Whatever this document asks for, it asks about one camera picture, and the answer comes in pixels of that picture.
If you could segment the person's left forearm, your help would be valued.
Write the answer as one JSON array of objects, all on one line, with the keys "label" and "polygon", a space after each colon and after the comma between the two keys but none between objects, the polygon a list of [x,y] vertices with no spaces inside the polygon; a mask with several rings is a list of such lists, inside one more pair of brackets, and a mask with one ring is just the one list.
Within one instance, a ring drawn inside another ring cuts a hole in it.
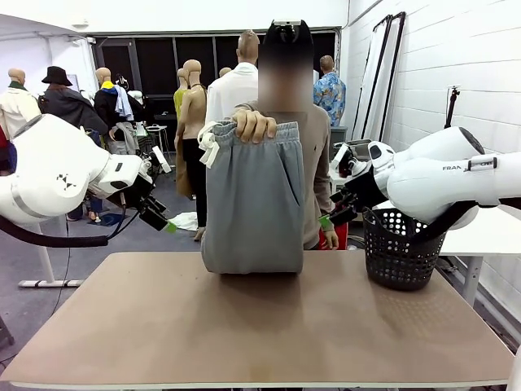
[{"label": "person's left forearm", "polygon": [[317,229],[321,227],[319,219],[332,209],[331,184],[328,169],[317,171],[313,180],[313,222]]}]

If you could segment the black-framed white panel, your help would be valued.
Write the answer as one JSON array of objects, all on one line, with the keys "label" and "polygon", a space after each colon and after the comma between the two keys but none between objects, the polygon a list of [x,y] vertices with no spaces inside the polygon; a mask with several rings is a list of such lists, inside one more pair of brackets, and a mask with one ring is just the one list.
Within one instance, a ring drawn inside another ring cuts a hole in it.
[{"label": "black-framed white panel", "polygon": [[404,11],[392,15],[391,28],[378,82],[379,99],[374,117],[372,141],[383,141],[387,120],[390,118],[389,111],[394,94],[406,16],[407,14]]},{"label": "black-framed white panel", "polygon": [[353,140],[372,138],[374,117],[379,99],[378,82],[391,22],[392,16],[385,16],[375,25],[370,37],[370,46],[366,57],[366,66],[364,68],[352,130]]}]

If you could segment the grey training pants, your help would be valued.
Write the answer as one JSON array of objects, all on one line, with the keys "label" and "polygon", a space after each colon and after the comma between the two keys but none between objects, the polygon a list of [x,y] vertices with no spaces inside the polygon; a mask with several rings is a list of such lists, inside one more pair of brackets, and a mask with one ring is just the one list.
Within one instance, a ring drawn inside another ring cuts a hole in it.
[{"label": "grey training pants", "polygon": [[223,275],[295,273],[303,268],[304,168],[298,125],[244,143],[233,121],[198,134],[206,169],[207,224],[201,253]]}]

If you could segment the mannequin in yellow top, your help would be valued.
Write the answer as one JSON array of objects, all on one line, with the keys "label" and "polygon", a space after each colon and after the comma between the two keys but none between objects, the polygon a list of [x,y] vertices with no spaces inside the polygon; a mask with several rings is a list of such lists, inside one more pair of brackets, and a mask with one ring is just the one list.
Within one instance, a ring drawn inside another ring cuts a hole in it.
[{"label": "mannequin in yellow top", "polygon": [[183,95],[190,89],[188,83],[188,75],[189,73],[184,68],[179,68],[177,70],[177,78],[179,81],[179,87],[173,94],[174,108],[176,112],[176,118],[179,119],[181,115],[181,106]]}]

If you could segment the mannequin in blue floral shirt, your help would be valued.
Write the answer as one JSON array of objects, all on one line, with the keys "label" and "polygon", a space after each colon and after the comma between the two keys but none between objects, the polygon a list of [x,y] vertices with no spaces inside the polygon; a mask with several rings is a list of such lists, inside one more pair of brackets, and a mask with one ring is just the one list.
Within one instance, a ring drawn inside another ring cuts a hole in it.
[{"label": "mannequin in blue floral shirt", "polygon": [[334,60],[330,55],[320,58],[320,68],[322,77],[313,85],[313,101],[326,111],[331,127],[338,127],[345,110],[347,88],[335,72]]}]

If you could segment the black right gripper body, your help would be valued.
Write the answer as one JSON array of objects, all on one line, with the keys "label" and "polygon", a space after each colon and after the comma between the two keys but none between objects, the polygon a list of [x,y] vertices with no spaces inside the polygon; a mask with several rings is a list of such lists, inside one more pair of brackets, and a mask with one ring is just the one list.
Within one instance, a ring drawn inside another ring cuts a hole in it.
[{"label": "black right gripper body", "polygon": [[380,190],[374,178],[374,169],[370,166],[363,174],[353,177],[344,184],[344,191],[357,194],[357,204],[355,211],[362,211],[364,208],[372,209],[374,206],[387,201],[387,197]]}]

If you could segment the person's right hand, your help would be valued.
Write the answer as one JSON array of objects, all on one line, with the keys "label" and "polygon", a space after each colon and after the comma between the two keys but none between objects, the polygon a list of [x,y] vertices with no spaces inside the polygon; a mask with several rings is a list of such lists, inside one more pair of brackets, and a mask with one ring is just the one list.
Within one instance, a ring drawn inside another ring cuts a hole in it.
[{"label": "person's right hand", "polygon": [[236,124],[235,133],[243,143],[260,143],[265,138],[274,138],[277,123],[272,117],[240,108],[231,117]]}]

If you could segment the red box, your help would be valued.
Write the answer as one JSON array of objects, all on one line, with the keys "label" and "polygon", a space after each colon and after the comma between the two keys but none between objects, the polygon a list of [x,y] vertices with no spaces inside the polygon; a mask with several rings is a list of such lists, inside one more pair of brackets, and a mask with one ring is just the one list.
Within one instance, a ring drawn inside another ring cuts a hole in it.
[{"label": "red box", "polygon": [[[335,233],[338,237],[338,245],[336,246],[337,250],[346,250],[348,246],[348,224],[344,223],[343,225],[335,227]],[[320,232],[320,247],[321,250],[329,250],[327,240],[325,234]]]}]

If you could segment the mannequin with black hat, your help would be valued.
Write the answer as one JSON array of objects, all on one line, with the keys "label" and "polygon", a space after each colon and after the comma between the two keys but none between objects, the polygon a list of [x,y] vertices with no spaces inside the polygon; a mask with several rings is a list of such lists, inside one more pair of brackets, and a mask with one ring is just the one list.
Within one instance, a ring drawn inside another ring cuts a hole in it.
[{"label": "mannequin with black hat", "polygon": [[108,127],[93,104],[71,89],[72,83],[65,70],[57,66],[48,67],[42,83],[47,84],[47,88],[37,99],[41,113],[52,114],[78,129],[83,128],[94,143],[101,147],[101,137],[108,132]]}]

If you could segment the black tripod stand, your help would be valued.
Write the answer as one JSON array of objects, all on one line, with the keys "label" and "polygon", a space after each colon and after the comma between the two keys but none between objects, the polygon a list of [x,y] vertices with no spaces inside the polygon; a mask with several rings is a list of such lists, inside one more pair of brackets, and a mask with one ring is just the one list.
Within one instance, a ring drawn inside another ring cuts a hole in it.
[{"label": "black tripod stand", "polygon": [[460,93],[460,86],[450,86],[447,90],[444,119],[445,129],[449,128],[452,125],[455,103]]}]

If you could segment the person's left hand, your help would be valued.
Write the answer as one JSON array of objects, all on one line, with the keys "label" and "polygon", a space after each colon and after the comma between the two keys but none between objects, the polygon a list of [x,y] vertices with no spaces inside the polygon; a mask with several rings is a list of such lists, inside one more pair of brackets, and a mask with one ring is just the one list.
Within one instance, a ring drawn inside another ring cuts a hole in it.
[{"label": "person's left hand", "polygon": [[336,250],[339,247],[339,237],[336,234],[335,229],[324,230],[323,228],[319,233],[319,244],[320,250]]}]

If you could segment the tall mannequin in white shirt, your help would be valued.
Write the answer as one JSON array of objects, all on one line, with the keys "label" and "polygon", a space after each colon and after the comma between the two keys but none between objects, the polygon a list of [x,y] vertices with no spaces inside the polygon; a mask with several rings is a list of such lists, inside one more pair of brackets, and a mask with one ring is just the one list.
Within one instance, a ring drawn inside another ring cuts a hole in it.
[{"label": "tall mannequin in white shirt", "polygon": [[252,30],[240,35],[236,50],[238,64],[208,87],[205,123],[222,121],[241,103],[257,100],[259,43]]}]

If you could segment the black perforated plastic basket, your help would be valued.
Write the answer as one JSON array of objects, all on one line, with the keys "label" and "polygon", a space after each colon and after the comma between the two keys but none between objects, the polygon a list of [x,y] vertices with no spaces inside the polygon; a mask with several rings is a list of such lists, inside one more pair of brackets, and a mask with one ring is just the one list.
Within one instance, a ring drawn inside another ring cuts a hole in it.
[{"label": "black perforated plastic basket", "polygon": [[428,225],[397,209],[365,209],[363,229],[368,277],[396,291],[429,283],[445,235],[425,236]]}]

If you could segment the white side table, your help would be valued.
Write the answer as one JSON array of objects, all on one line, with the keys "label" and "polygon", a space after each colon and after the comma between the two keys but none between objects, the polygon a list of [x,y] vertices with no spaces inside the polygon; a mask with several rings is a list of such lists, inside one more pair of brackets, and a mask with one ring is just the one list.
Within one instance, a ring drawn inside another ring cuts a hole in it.
[{"label": "white side table", "polygon": [[508,309],[521,304],[521,211],[504,205],[478,209],[471,223],[446,234],[440,255],[469,258],[462,296],[470,305],[481,270],[499,276],[492,281],[492,293],[505,294]]}]

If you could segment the beige mannequin in black trousers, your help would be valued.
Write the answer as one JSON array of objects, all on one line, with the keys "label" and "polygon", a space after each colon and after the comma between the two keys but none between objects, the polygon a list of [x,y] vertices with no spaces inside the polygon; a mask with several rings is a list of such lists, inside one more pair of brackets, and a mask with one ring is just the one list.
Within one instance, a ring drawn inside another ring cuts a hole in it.
[{"label": "beige mannequin in black trousers", "polygon": [[206,166],[200,161],[204,151],[199,148],[198,135],[205,125],[207,91],[200,82],[201,63],[188,59],[183,64],[190,89],[182,96],[177,115],[176,183],[179,194],[195,196],[197,230],[194,240],[199,242],[207,224]]}]

